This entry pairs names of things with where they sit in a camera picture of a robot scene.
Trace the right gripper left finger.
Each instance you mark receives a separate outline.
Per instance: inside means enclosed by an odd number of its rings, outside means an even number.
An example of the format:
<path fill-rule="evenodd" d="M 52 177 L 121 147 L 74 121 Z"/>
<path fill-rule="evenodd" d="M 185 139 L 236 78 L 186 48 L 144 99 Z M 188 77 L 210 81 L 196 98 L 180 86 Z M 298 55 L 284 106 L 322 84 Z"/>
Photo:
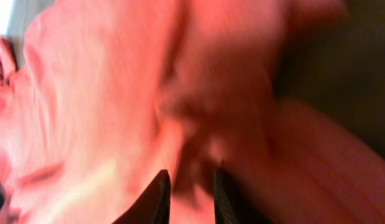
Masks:
<path fill-rule="evenodd" d="M 160 170 L 133 205 L 113 224 L 169 224 L 171 183 Z"/>

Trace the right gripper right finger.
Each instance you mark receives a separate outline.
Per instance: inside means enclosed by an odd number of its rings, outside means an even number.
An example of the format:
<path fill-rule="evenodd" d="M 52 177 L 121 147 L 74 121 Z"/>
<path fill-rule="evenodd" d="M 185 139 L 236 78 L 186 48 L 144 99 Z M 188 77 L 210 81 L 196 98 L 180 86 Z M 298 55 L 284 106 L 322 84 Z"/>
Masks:
<path fill-rule="evenodd" d="M 224 169 L 215 171 L 213 188 L 216 224 L 273 224 L 254 207 Z"/>

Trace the red orange t-shirt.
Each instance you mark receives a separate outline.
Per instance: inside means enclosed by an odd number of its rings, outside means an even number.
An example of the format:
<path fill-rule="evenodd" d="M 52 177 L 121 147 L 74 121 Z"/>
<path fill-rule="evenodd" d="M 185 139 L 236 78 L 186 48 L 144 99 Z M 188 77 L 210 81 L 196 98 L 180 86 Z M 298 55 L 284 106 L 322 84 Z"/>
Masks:
<path fill-rule="evenodd" d="M 284 45 L 344 1 L 56 1 L 16 69 L 0 37 L 0 223 L 112 223 L 163 170 L 171 223 L 213 223 L 217 169 L 276 223 L 385 223 L 385 161 L 277 99 Z"/>

